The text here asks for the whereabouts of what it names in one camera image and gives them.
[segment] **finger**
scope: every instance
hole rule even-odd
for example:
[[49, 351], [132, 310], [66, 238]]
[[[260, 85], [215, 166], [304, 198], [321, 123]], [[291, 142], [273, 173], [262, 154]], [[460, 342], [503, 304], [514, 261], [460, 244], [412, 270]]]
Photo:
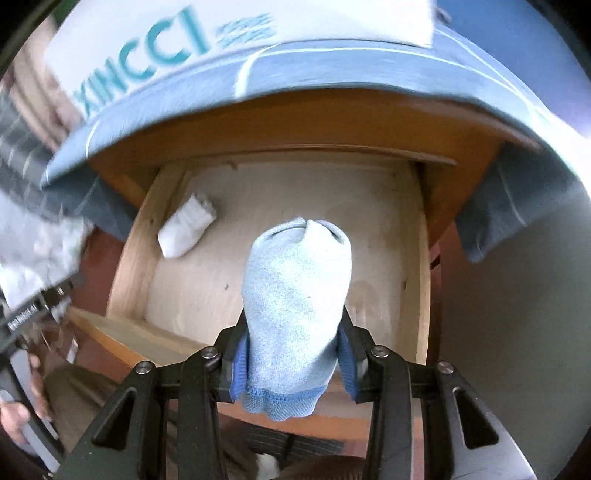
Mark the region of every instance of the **finger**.
[[43, 396], [43, 377], [38, 371], [31, 372], [31, 391], [38, 399]]
[[40, 397], [35, 406], [35, 413], [40, 419], [52, 421], [51, 408], [45, 397]]
[[8, 436], [17, 443], [25, 441], [21, 428], [27, 424], [30, 414], [21, 403], [4, 403], [0, 407], [0, 423]]
[[29, 364], [31, 365], [31, 369], [39, 370], [41, 367], [41, 360], [39, 360], [39, 357], [34, 353], [29, 353]]

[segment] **light blue sock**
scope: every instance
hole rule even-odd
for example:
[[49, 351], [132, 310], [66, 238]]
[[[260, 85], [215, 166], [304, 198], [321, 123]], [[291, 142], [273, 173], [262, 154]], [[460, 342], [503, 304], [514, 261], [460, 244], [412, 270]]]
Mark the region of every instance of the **light blue sock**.
[[314, 411], [335, 371], [350, 280], [351, 245], [331, 223], [298, 218], [254, 242], [242, 285], [246, 411], [275, 421]]

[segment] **white fabric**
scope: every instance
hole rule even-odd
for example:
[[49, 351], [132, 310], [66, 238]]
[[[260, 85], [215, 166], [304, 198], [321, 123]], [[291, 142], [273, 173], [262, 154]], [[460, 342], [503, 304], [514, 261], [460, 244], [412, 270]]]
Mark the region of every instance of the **white fabric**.
[[91, 231], [82, 217], [43, 221], [0, 192], [0, 289], [8, 307], [76, 272]]
[[[190, 27], [182, 11], [190, 11]], [[318, 39], [430, 47], [434, 16], [434, 0], [81, 0], [52, 40], [46, 60], [90, 118], [158, 78], [233, 51]], [[156, 45], [156, 56], [150, 44]], [[161, 61], [158, 52], [169, 58], [184, 53]], [[105, 67], [109, 59], [125, 88], [110, 83], [106, 95], [94, 75], [98, 70], [112, 78]], [[130, 77], [126, 65], [140, 75]], [[81, 86], [96, 109], [86, 112], [74, 97]]]
[[281, 473], [279, 460], [268, 453], [256, 453], [256, 466], [256, 480], [272, 480], [278, 478]]
[[191, 250], [215, 219], [213, 205], [204, 196], [191, 195], [158, 232], [164, 258], [178, 258]]

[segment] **wall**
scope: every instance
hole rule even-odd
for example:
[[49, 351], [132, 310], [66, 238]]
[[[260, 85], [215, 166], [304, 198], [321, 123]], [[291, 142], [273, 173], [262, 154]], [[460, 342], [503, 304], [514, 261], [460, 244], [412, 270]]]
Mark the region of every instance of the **wall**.
[[453, 362], [553, 479], [591, 424], [591, 204], [586, 196], [467, 262], [441, 241], [440, 358]]

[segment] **metal screw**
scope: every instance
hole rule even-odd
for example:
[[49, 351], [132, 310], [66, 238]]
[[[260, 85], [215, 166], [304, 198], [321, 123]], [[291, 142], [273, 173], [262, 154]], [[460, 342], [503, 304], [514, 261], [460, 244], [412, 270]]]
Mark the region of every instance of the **metal screw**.
[[375, 345], [371, 349], [371, 354], [378, 358], [386, 358], [389, 355], [389, 352], [384, 345]]
[[442, 374], [452, 374], [453, 373], [453, 365], [450, 362], [438, 362], [437, 363], [437, 369], [442, 373]]
[[140, 375], [144, 375], [150, 372], [155, 366], [156, 365], [154, 365], [152, 362], [144, 360], [135, 366], [135, 372], [139, 373]]
[[214, 346], [207, 346], [201, 350], [201, 356], [203, 358], [216, 358], [219, 355], [217, 348]]

